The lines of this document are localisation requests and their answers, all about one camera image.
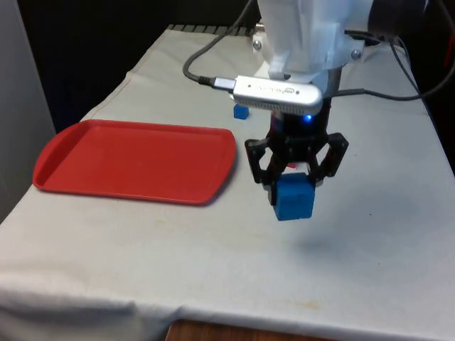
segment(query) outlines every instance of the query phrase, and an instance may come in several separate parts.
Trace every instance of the white robot body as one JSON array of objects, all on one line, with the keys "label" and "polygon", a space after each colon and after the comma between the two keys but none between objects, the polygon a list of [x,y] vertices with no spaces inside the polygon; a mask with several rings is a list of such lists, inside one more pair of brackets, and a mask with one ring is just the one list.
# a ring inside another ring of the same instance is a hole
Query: white robot body
[{"label": "white robot body", "polygon": [[329,70],[360,60],[364,41],[346,31],[398,34],[428,0],[258,0],[265,33],[255,41],[273,80],[312,82],[327,91]]},{"label": "white robot body", "polygon": [[259,0],[267,39],[262,37],[269,77],[311,81],[342,67],[363,50],[363,41],[345,34],[368,24],[373,0]]}]

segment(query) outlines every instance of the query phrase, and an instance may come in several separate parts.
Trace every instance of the wall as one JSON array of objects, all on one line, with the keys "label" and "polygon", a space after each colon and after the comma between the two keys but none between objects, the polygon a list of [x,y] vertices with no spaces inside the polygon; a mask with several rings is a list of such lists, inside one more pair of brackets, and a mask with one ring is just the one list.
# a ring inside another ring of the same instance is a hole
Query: wall
[{"label": "wall", "polygon": [[0,0],[0,222],[54,129],[15,0]]}]

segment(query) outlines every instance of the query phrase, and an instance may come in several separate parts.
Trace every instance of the dark background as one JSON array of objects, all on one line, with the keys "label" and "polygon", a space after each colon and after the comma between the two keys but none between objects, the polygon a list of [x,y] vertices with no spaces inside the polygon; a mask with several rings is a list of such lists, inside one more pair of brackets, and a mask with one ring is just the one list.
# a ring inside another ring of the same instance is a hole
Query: dark background
[{"label": "dark background", "polygon": [[[79,121],[124,79],[170,23],[229,26],[246,0],[19,0],[57,131]],[[455,15],[455,3],[446,0]],[[257,8],[246,25],[259,19]],[[447,73],[450,32],[434,1],[424,25],[403,37],[422,92]],[[455,82],[428,99],[435,127],[455,169],[449,116]]]}]

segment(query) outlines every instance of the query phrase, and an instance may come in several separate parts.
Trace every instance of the blue led light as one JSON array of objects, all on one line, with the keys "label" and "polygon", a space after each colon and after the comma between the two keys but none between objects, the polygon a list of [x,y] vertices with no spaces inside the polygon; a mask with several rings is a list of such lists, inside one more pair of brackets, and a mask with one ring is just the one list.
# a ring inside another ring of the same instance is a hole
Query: blue led light
[{"label": "blue led light", "polygon": [[304,122],[305,123],[310,123],[313,120],[313,117],[311,115],[305,115],[304,116]]}]

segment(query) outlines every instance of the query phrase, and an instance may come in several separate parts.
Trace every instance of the screw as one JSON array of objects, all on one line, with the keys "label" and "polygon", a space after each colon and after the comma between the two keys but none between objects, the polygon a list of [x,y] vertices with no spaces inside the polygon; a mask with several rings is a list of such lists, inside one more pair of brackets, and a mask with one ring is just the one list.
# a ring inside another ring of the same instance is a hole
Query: screw
[{"label": "screw", "polygon": [[350,54],[350,57],[351,57],[353,60],[359,60],[359,59],[362,58],[362,51],[354,50],[354,51]]},{"label": "screw", "polygon": [[253,48],[255,50],[260,50],[262,48],[262,43],[259,40],[253,41]]}]

